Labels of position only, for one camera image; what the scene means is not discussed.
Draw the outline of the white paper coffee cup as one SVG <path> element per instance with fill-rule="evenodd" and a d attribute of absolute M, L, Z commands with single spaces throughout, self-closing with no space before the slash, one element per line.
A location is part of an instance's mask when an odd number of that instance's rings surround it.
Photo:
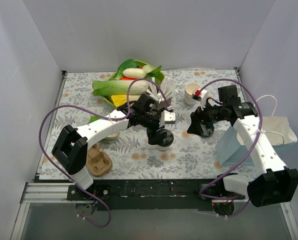
<path fill-rule="evenodd" d="M 170 149 L 170 145 L 157 145 L 157 149 L 162 151 L 162 152 L 165 152 L 165 151 L 168 151 Z"/>

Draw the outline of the brown pulp cup carrier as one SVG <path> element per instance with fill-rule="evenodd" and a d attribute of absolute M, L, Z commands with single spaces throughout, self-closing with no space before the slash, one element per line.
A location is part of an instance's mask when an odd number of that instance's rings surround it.
<path fill-rule="evenodd" d="M 99 143 L 96 143 L 87 151 L 86 166 L 93 176 L 100 178 L 112 169 L 113 162 L 109 155 L 100 149 Z"/>

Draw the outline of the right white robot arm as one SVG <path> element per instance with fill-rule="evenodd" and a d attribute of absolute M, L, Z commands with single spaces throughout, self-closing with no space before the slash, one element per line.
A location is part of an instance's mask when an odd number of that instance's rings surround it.
<path fill-rule="evenodd" d="M 209 137 L 215 123 L 230 122 L 247 148 L 242 160 L 252 159 L 257 177 L 248 178 L 228 170 L 202 187 L 199 194 L 206 197 L 204 192 L 216 185 L 219 198 L 226 199 L 234 193 L 249 198 L 255 207 L 291 201 L 298 186 L 298 170 L 289 168 L 274 150 L 262 130 L 262 115 L 251 102 L 241 101 L 236 85 L 218 88 L 218 96 L 217 104 L 211 105 L 204 90 L 194 90 L 192 97 L 201 99 L 201 106 L 190 114 L 187 133 Z"/>

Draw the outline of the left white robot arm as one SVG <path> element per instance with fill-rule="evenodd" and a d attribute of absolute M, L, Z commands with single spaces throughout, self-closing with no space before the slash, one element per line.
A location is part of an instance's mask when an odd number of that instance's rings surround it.
<path fill-rule="evenodd" d="M 149 134 L 155 134 L 173 114 L 166 108 L 152 109 L 154 104 L 154 99 L 142 94 L 132 105 L 125 103 L 104 119 L 78 127 L 66 125 L 61 130 L 51 153 L 79 185 L 78 194 L 84 200 L 92 199 L 96 193 L 86 166 L 88 150 L 104 138 L 136 125 L 147 128 Z"/>

